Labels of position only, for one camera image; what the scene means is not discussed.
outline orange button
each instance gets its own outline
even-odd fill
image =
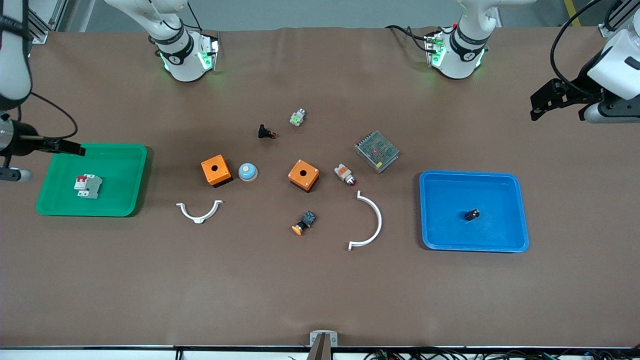
[[[215,188],[233,180],[231,172],[227,167],[227,162],[225,162],[222,155],[214,156],[209,160],[203,161],[202,171],[204,171],[207,182]]]
[[[302,190],[310,192],[313,185],[320,177],[320,171],[302,160],[293,166],[289,172],[289,180]]]

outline gray floor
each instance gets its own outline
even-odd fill
[[[78,0],[85,8],[91,0]],[[588,0],[574,0],[579,9]],[[613,0],[603,0],[580,17],[583,26],[602,22]],[[447,26],[460,17],[453,0],[191,0],[205,29],[220,31],[267,30],[338,26],[343,28],[383,28],[401,26]],[[564,0],[538,0],[530,6],[501,8],[507,27],[558,26],[568,20]],[[95,0],[91,12],[78,11],[76,17],[89,16],[86,31],[142,31],[122,12],[102,0]],[[195,24],[188,11],[180,15],[187,24]]]

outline white curved handle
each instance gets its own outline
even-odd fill
[[[218,210],[218,206],[220,204],[222,204],[222,200],[214,201],[213,202],[213,208],[211,208],[211,210],[209,210],[208,213],[206,213],[205,215],[203,215],[201,217],[192,217],[191,215],[189,215],[189,213],[187,212],[187,207],[181,202],[176,204],[176,206],[180,206],[180,210],[182,210],[182,213],[184,214],[184,216],[192,219],[194,223],[202,224],[204,222],[204,220],[207,220],[208,218],[212,217],[213,214],[216,213],[216,211]]]
[[[373,239],[375,239],[378,236],[378,234],[380,234],[380,229],[382,229],[382,214],[380,213],[380,209],[378,209],[377,205],[375,205],[375,203],[373,203],[373,201],[369,200],[368,198],[361,196],[360,190],[358,190],[358,196],[356,196],[356,199],[366,202],[373,208],[373,211],[375,211],[376,215],[378,216],[378,228],[376,230],[376,233],[373,234],[373,236],[371,236],[370,238],[366,239],[365,241],[350,241],[349,249],[348,249],[349,251],[351,251],[351,248],[353,247],[364,246],[372,242]]]

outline yellow stripe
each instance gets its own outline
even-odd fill
[[[572,0],[564,0],[564,6],[566,7],[566,11],[569,13],[569,17],[575,15],[575,6],[573,5]],[[580,20],[575,18],[575,20],[571,23],[573,26],[580,26]]]

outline green tray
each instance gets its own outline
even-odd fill
[[[86,143],[84,156],[55,154],[51,158],[36,210],[41,215],[126,217],[136,208],[147,161],[139,144]],[[102,178],[98,199],[77,196],[76,176]]]

